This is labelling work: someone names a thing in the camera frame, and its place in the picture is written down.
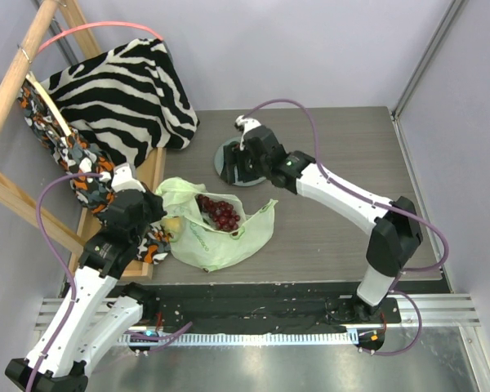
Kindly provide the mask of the yellow lemon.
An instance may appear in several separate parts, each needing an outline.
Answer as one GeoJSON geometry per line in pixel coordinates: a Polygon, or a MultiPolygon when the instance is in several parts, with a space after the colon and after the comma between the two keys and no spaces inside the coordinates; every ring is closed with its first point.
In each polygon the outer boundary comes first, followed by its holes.
{"type": "Polygon", "coordinates": [[[181,216],[165,217],[161,225],[172,238],[179,238],[185,230],[184,218],[181,216]]]}

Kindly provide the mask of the red grape bunch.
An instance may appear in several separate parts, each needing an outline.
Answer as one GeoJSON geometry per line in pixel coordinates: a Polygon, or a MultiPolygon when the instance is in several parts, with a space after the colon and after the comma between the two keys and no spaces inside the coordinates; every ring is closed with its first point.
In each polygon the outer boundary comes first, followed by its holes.
{"type": "Polygon", "coordinates": [[[233,204],[217,201],[203,194],[198,194],[195,200],[203,221],[213,229],[232,234],[238,231],[241,216],[236,212],[233,204]]]}

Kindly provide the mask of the light green plastic bag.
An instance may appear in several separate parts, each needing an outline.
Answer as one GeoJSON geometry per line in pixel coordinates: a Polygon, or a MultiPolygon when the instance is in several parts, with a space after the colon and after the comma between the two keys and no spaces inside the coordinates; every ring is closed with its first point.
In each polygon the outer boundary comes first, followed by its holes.
{"type": "Polygon", "coordinates": [[[171,254],[177,260],[206,272],[236,265],[253,256],[274,234],[274,206],[277,203],[274,199],[248,215],[237,196],[214,194],[207,191],[205,185],[196,185],[180,177],[164,180],[155,193],[163,198],[166,217],[184,218],[184,232],[179,238],[171,238],[171,254]],[[195,200],[198,194],[233,204],[241,216],[238,231],[225,233],[205,223],[195,200]]]}

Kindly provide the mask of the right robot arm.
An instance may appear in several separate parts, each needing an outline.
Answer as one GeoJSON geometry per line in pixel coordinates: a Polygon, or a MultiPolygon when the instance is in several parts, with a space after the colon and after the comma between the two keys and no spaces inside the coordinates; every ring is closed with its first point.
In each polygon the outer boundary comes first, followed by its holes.
{"type": "Polygon", "coordinates": [[[265,126],[243,140],[227,140],[216,152],[215,167],[229,185],[253,186],[263,180],[312,199],[358,226],[368,237],[368,268],[352,299],[336,312],[341,321],[369,321],[403,267],[422,243],[414,203],[372,195],[320,169],[316,159],[301,151],[287,152],[265,126]]]}

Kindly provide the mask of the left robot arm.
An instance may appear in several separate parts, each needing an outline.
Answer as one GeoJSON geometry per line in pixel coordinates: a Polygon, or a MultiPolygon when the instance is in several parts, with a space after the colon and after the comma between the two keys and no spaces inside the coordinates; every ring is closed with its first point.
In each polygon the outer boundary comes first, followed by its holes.
{"type": "Polygon", "coordinates": [[[156,296],[139,283],[127,284],[98,322],[93,319],[114,289],[151,224],[166,212],[149,191],[117,192],[105,227],[90,238],[70,289],[42,338],[23,359],[12,359],[6,377],[22,391],[84,391],[88,379],[122,334],[154,316],[156,296]]]}

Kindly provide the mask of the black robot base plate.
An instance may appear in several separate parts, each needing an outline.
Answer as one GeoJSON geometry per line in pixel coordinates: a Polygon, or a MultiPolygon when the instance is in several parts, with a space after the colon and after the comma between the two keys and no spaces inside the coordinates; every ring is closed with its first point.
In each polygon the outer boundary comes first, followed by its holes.
{"type": "Polygon", "coordinates": [[[401,320],[386,297],[372,316],[351,303],[354,283],[235,283],[146,285],[154,303],[141,326],[175,332],[187,323],[204,334],[297,334],[337,332],[341,327],[386,328],[401,320]]]}

